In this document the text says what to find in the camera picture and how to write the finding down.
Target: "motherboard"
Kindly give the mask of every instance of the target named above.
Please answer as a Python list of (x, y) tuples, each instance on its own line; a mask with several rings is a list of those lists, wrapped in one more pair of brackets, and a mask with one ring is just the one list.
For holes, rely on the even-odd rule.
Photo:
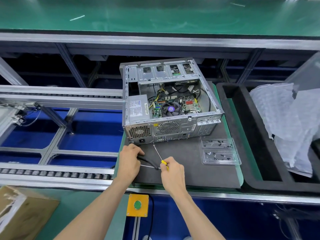
[(194, 96), (166, 96), (154, 102), (150, 110), (153, 119), (202, 113)]

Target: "cardboard box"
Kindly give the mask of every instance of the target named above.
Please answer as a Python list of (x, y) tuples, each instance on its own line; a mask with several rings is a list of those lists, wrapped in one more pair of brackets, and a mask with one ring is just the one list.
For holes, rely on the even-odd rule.
[(0, 239), (33, 240), (59, 204), (31, 189), (0, 188)]

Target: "cpu fan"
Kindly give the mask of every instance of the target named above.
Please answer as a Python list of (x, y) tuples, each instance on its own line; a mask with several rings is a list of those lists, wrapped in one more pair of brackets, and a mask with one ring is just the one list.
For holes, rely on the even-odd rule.
[(177, 116), (182, 114), (181, 107), (176, 102), (162, 104), (162, 111), (164, 117)]

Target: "screwdriver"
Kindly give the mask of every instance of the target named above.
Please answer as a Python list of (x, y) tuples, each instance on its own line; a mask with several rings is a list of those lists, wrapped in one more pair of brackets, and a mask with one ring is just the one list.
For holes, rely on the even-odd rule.
[[(158, 153), (158, 150), (157, 150), (157, 148), (156, 148), (156, 145), (155, 144), (153, 144), (153, 147), (155, 148), (155, 151)], [(164, 160), (162, 160), (162, 158), (161, 158), (161, 156), (160, 156), (160, 154), (158, 153), (158, 155), (159, 155), (159, 157), (160, 157), (160, 159), (161, 159), (161, 163), (163, 163), (164, 165), (166, 165), (167, 166), (167, 163), (164, 161)]]

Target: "green button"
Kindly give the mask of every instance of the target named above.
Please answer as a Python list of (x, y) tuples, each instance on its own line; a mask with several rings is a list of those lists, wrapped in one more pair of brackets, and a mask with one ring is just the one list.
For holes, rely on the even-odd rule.
[(137, 200), (136, 202), (134, 202), (133, 206), (136, 210), (139, 210), (141, 208), (141, 202), (139, 200)]

